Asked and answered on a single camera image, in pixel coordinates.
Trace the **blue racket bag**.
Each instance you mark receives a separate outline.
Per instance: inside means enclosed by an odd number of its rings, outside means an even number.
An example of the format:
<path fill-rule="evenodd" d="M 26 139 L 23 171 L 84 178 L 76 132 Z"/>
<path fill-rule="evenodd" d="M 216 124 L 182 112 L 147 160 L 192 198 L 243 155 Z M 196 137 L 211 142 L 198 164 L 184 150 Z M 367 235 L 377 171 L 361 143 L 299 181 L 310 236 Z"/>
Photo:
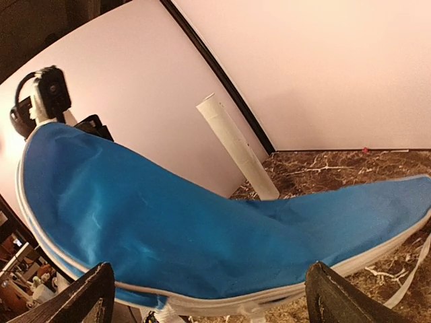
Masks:
<path fill-rule="evenodd" d="M 107 262 L 119 303 L 186 316 L 291 300 L 304 293 L 310 265 L 348 276 L 430 218 L 428 176 L 230 200 L 59 122 L 29 136 L 16 186 L 30 230 L 68 276 Z"/>

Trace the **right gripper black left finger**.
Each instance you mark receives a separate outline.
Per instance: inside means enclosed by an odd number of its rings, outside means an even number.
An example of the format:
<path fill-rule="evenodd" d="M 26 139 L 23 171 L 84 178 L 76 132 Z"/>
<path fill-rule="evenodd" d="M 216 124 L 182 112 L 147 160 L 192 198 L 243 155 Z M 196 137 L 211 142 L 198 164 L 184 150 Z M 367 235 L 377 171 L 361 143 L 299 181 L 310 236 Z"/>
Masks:
<path fill-rule="evenodd" d="M 12 322 L 110 322 L 114 294 L 113 269 L 103 262 L 54 298 Z"/>

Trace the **white shuttlecock tube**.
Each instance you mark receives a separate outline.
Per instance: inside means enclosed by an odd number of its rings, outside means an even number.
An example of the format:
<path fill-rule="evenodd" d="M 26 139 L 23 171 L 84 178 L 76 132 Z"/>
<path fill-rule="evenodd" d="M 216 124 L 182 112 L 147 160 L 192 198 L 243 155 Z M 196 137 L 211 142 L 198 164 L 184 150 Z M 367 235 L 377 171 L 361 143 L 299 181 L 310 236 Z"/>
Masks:
<path fill-rule="evenodd" d="M 206 97 L 196 106 L 196 109 L 201 113 L 259 198 L 262 201 L 278 199 L 278 189 L 215 94 Z"/>

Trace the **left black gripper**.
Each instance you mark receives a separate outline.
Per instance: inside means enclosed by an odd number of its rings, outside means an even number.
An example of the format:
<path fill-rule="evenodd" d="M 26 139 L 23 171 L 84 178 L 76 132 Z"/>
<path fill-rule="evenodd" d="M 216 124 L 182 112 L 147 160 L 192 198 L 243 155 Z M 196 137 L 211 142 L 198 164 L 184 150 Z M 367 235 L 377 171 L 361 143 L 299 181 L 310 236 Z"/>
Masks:
<path fill-rule="evenodd" d="M 37 126 L 44 122 L 68 124 L 85 133 L 112 141 L 108 127 L 102 124 L 96 114 L 82 121 L 74 119 L 71 98 L 63 71 L 49 66 L 27 74 L 17 86 L 14 106 L 9 112 L 15 131 L 27 140 Z"/>

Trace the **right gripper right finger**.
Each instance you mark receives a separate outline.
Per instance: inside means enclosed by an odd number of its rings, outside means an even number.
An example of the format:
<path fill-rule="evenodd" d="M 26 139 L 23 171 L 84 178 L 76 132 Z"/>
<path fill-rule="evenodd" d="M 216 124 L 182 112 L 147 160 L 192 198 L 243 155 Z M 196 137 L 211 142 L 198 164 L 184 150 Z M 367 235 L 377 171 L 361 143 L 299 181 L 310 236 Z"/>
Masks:
<path fill-rule="evenodd" d="M 309 267 L 305 280 L 311 322 L 408 322 L 401 314 L 374 301 L 322 262 Z"/>

